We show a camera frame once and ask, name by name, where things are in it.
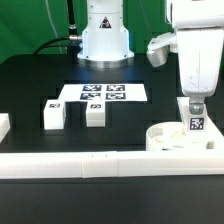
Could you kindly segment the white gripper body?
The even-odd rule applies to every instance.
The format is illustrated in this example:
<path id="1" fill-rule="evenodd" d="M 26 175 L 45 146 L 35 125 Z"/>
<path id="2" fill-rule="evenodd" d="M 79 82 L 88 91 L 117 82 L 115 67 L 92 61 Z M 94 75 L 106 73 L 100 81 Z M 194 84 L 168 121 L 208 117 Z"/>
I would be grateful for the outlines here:
<path id="1" fill-rule="evenodd" d="M 203 104 L 215 92 L 223 50 L 222 28 L 182 29 L 153 38 L 147 57 L 153 67 L 178 54 L 182 92 L 190 103 Z"/>

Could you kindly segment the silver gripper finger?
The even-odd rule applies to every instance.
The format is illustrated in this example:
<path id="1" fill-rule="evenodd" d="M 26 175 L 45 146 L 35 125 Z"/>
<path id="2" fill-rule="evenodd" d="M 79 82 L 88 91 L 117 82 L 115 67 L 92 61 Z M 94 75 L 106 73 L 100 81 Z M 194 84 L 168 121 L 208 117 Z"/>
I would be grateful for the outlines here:
<path id="1" fill-rule="evenodd" d="M 194 103 L 191 102 L 189 104 L 189 112 L 191 115 L 199 116 L 202 115 L 204 111 L 204 104 L 203 103 Z"/>

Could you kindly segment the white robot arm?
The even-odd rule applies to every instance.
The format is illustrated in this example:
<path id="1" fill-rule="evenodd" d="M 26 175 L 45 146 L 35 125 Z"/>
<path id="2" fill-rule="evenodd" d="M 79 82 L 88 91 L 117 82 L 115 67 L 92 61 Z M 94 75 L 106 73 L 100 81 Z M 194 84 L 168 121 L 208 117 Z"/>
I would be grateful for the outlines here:
<path id="1" fill-rule="evenodd" d="M 134 56 L 123 25 L 123 0 L 87 0 L 88 23 L 78 58 L 98 67 Z M 166 20 L 173 31 L 153 38 L 147 57 L 154 67 L 170 52 L 179 60 L 182 92 L 189 111 L 201 115 L 204 100 L 217 86 L 224 47 L 224 0 L 165 0 Z"/>

